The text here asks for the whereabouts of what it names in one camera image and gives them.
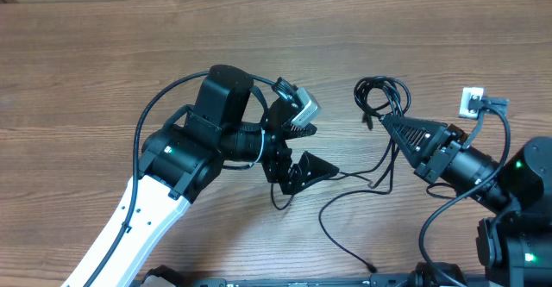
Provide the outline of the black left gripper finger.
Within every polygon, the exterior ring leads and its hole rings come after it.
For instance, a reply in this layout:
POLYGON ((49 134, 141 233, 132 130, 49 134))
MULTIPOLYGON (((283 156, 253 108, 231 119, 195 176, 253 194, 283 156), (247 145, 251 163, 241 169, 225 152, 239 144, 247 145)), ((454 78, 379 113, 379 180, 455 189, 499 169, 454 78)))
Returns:
POLYGON ((282 128, 283 128, 282 137, 284 140, 291 140, 291 139, 312 136, 317 131, 317 127, 312 123, 308 123, 304 128, 299 128, 291 123, 287 123, 282 128))
POLYGON ((292 167, 292 191, 301 192, 313 184, 333 178, 339 171, 337 166, 305 151, 292 167))

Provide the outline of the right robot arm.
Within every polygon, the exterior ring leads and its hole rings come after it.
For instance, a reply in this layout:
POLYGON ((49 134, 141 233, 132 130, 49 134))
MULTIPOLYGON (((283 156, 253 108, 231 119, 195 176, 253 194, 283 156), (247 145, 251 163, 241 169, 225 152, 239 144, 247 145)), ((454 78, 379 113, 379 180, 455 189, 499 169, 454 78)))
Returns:
POLYGON ((439 178, 495 216, 480 221, 476 246, 486 279, 503 286, 551 284, 551 139, 537 136, 504 164, 471 145, 453 124, 399 115, 381 118, 429 184, 439 178))

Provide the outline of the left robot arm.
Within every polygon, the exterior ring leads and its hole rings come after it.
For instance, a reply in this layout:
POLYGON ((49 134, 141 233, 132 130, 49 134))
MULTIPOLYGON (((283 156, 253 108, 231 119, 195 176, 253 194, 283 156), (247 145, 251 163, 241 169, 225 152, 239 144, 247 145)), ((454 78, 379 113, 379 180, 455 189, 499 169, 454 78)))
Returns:
POLYGON ((198 78, 194 103, 147 138, 135 135, 126 190, 67 285, 130 285, 165 233, 224 170, 260 165, 268 183, 289 196, 338 173, 311 153, 292 159, 288 141, 317 131, 320 107, 306 89, 276 79, 269 103, 262 78, 237 67, 215 65, 198 78))

